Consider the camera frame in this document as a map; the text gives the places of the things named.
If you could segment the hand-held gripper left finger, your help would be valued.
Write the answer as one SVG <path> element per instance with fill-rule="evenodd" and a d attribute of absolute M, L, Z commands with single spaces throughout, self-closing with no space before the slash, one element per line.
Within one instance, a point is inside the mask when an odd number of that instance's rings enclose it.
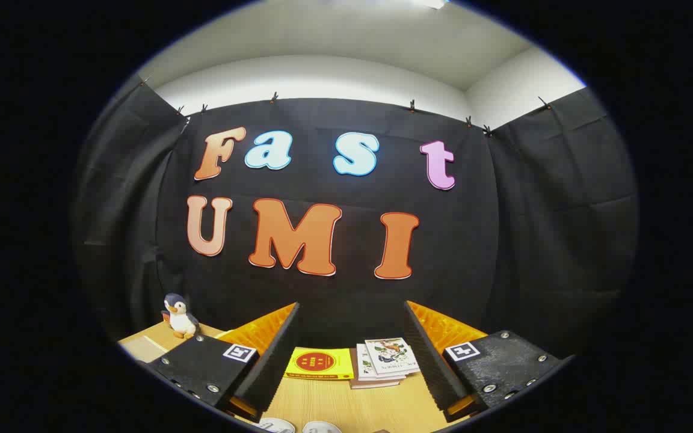
<path fill-rule="evenodd" d="M 147 369 L 204 405 L 258 422 L 297 347 L 299 309 L 293 302 L 218 338 L 196 334 Z"/>

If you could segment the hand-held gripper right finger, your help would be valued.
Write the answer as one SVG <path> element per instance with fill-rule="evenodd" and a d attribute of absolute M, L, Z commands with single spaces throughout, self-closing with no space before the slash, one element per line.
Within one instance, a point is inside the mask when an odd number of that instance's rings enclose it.
<path fill-rule="evenodd" d="M 574 359 L 514 331 L 487 334 L 417 302 L 406 301 L 404 310 L 404 339 L 446 422 L 502 405 Z"/>

